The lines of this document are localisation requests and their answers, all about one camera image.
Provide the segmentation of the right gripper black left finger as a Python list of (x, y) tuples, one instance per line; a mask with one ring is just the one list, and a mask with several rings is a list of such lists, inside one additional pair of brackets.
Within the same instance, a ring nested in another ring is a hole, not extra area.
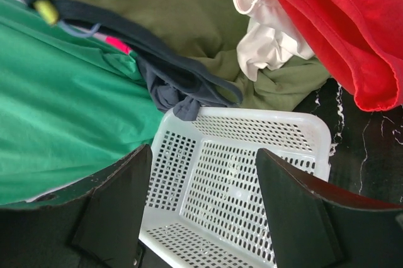
[(58, 191), (1, 206), (1, 266), (135, 267), (151, 163), (143, 145)]

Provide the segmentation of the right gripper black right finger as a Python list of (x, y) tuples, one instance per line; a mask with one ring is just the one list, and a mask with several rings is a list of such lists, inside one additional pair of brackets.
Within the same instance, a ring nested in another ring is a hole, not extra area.
[(402, 267), (402, 206), (312, 176), (267, 149), (256, 168), (278, 267)]

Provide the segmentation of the light blue wire hanger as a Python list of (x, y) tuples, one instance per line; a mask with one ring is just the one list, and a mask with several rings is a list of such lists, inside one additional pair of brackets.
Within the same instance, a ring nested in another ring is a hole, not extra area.
[(76, 27), (66, 23), (64, 20), (60, 20), (57, 24), (67, 34), (77, 37), (77, 38), (90, 38), (90, 37), (94, 36), (98, 32), (98, 30), (101, 28), (100, 23), (93, 25), (89, 30), (86, 30), (86, 31), (83, 31), (80, 28), (76, 28)]

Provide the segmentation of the navy blue tank top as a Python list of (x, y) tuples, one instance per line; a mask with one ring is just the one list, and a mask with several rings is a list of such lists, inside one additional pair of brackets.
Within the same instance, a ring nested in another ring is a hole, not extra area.
[[(33, 9), (35, 1), (24, 0)], [(89, 4), (72, 0), (52, 3), (59, 12), (58, 22), (64, 20), (83, 31), (100, 23), (98, 32), (134, 50), (137, 67), (159, 111), (172, 110), (179, 119), (194, 121), (202, 106), (233, 108), (242, 102), (237, 87), (211, 74), (201, 62), (175, 54), (148, 29)]]

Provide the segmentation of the white tank top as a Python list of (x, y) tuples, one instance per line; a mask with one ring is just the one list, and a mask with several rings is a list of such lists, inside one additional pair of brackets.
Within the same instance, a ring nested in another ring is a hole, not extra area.
[(277, 70), (293, 57), (311, 59), (314, 52), (278, 0), (233, 0), (236, 10), (249, 17), (246, 34), (238, 43), (239, 67), (251, 81), (261, 69)]

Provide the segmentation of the red tank top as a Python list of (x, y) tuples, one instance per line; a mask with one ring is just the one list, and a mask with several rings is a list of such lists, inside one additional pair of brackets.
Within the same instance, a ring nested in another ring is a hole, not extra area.
[(402, 104), (402, 0), (278, 0), (363, 111)]

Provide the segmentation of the lime green hanger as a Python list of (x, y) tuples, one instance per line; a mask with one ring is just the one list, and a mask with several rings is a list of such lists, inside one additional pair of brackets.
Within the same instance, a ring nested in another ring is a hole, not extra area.
[(50, 0), (37, 0), (33, 7), (48, 25), (57, 24), (59, 12)]

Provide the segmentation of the olive green tank top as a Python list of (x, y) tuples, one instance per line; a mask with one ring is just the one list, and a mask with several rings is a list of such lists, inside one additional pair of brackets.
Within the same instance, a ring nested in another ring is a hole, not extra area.
[(256, 81), (242, 72), (237, 46), (249, 17), (232, 0), (55, 0), (68, 18), (73, 6), (90, 4), (135, 22), (158, 36), (177, 54), (197, 60), (210, 73), (230, 82), (243, 95), (243, 108), (293, 110), (329, 78), (317, 58), (293, 56), (278, 70), (261, 69)]

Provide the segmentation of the white plastic mesh basket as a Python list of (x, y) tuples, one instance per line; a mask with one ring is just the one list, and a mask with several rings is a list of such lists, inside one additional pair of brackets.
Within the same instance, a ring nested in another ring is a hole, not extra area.
[(327, 181), (331, 134), (307, 113), (202, 108), (164, 115), (139, 238), (171, 267), (275, 267), (256, 172), (265, 148)]

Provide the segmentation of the folded clothes stack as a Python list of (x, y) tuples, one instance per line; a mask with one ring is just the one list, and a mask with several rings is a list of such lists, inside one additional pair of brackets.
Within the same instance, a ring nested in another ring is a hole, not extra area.
[(106, 37), (105, 42), (127, 55), (130, 54), (130, 52), (132, 51), (132, 49), (128, 45), (112, 36)]

